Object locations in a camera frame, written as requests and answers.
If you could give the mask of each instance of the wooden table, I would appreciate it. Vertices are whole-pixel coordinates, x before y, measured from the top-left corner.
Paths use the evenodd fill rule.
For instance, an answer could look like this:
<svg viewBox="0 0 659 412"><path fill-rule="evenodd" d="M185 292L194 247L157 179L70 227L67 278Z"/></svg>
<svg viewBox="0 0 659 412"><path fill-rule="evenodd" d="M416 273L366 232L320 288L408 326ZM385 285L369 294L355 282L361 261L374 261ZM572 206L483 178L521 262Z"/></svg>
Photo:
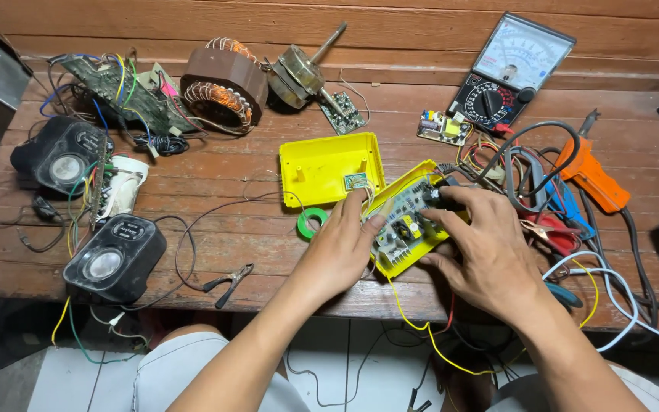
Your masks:
<svg viewBox="0 0 659 412"><path fill-rule="evenodd" d="M330 84L331 92L342 90ZM373 112L370 125L361 129L378 136L387 182L390 183L418 162L433 158L452 161L453 147L416 137L416 124L423 109L444 109L456 87L402 84L358 84ZM27 89L0 148L0 220L14 218L21 206L29 204L32 192L17 187L10 165L15 145L26 139L27 130L42 117L37 109L46 93L34 82ZM361 99L353 97L360 107ZM603 92L543 90L514 125L519 129L545 119L563 119L578 128L583 118L598 108L602 117L591 129L597 159L604 169L632 193L629 208L639 230L642 259L659 298L659 255L655 253L657 234L651 231L659 222L659 92ZM111 132L118 150L130 150L128 137ZM193 141L185 154L161 157L151 167L149 179L141 187L135 214L155 219L166 214L187 221L227 201L279 190L278 149L285 142L334 135L316 105L295 115L267 111L250 134L234 140ZM544 127L524 136L522 144L537 148L562 146L564 131ZM145 155L137 157L146 160ZM56 204L64 209L65 203ZM627 278L636 292L641 291L625 222L619 215L596 212L603 245L611 264ZM198 244L196 276L200 283L230 273L248 262L256 268L237 288L224 310L259 311L284 282L307 244L293 228L297 213L281 204L245 203L226 207L207 216L194 228ZM46 244L59 228L40 222L27 208L19 226L35 245ZM176 221L159 223L168 249L151 273L148 290L139 302L147 302L177 285L174 253L183 228ZM182 267L188 267L191 253L185 242L180 254ZM27 250L14 226L0 227L0 297L36 298L64 301L66 294L61 270L68 261L68 249L60 242L42 254ZM593 265L591 259L582 259ZM541 266L546 263L541 259ZM395 283L404 311L416 320L445 321L449 306L448 286L438 276L412 267ZM585 302L573 317L582 320L594 302L594 287L587 277L575 276L563 283ZM604 294L598 277L599 309L589 326L613 330L626 324ZM181 309L211 309L227 286L203 294L182 287L156 306ZM455 315L463 316L463 311ZM349 292L328 303L321 314L344 317L398 319L398 309L388 283L371 276Z"/></svg>

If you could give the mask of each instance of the left hand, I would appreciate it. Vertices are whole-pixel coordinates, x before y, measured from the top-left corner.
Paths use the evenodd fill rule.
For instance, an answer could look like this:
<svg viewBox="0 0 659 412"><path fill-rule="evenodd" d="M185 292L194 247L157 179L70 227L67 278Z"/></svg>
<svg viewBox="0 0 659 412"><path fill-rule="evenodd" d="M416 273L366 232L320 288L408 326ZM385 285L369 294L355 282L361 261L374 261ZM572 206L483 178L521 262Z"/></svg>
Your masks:
<svg viewBox="0 0 659 412"><path fill-rule="evenodd" d="M373 239L386 216L378 213L360 225L366 197L364 190L356 189L337 202L289 276L322 303L355 285L368 265Z"/></svg>

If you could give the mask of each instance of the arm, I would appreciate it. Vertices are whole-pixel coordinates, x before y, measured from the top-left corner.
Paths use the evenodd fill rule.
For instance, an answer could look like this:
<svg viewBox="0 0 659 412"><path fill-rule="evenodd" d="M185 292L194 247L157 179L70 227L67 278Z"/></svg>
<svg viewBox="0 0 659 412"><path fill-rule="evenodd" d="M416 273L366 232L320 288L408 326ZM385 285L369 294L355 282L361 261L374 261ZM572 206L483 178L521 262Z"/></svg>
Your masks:
<svg viewBox="0 0 659 412"><path fill-rule="evenodd" d="M548 292L510 202L461 186L442 188L442 195L467 206L471 225L453 212L422 213L444 226L463 265L440 253L427 254L421 262L436 266L456 293L518 333L547 386L551 407L645 411Z"/></svg>
<svg viewBox="0 0 659 412"><path fill-rule="evenodd" d="M306 320L353 286L368 264L385 217L360 226L365 192L335 205L299 263L266 307L197 374L169 412L258 410L281 355Z"/></svg>

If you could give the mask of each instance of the yellow plastic case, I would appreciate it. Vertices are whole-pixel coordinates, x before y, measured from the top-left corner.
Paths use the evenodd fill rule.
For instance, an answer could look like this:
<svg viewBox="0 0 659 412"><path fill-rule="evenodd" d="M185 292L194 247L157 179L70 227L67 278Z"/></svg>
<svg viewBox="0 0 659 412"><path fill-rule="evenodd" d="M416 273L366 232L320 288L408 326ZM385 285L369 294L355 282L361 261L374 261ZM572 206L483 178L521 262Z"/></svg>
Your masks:
<svg viewBox="0 0 659 412"><path fill-rule="evenodd" d="M403 176L399 177L398 180L391 183L388 187L386 187L386 189L376 193L375 199L373 199L373 203L370 207L371 212L367 217L370 218L372 215L379 212L387 200L396 197L398 193L421 180L426 180L428 178L432 185L440 181L442 179L441 176L438 174L430 174L431 171L435 169L435 167L436 163L431 159L421 162L415 168L411 169L410 172L404 174ZM382 259L379 258L379 261L376 263L376 267L383 275L388 278L394 278L400 275L404 270L408 269L423 255L431 251L431 249L433 249L436 245L449 238L449 235L444 231L444 229L441 227L437 227L437 229L438 231L435 231L434 235L430 235L424 238L423 242L417 244L416 247L409 249L410 253L406 254L403 260L401 260L398 264L394 266L389 265L388 262L383 262ZM371 259L375 260L375 258L376 257L373 255L371 250Z"/></svg>
<svg viewBox="0 0 659 412"><path fill-rule="evenodd" d="M378 139L369 132L285 143L279 161L283 190L295 193L305 206L344 199L352 191L348 182L362 173L376 193L385 188ZM284 193L284 204L298 208L296 196Z"/></svg>

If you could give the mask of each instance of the hand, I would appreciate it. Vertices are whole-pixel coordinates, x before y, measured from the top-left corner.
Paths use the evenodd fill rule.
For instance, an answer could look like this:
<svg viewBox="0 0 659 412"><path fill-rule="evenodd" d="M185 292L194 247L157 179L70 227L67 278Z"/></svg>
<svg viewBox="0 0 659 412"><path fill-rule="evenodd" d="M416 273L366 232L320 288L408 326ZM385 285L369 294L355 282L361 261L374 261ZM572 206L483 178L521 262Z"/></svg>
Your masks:
<svg viewBox="0 0 659 412"><path fill-rule="evenodd" d="M441 224L454 239L463 265L442 253L426 254L420 262L440 269L464 300L512 326L526 320L531 305L550 304L554 298L541 279L509 200L488 190L462 186L445 186L440 191L442 197L467 207L471 224L450 211L427 209L421 213Z"/></svg>
<svg viewBox="0 0 659 412"><path fill-rule="evenodd" d="M337 202L289 276L322 303L355 285L368 265L373 239L386 217L377 213L360 226L365 198L365 191L356 189Z"/></svg>

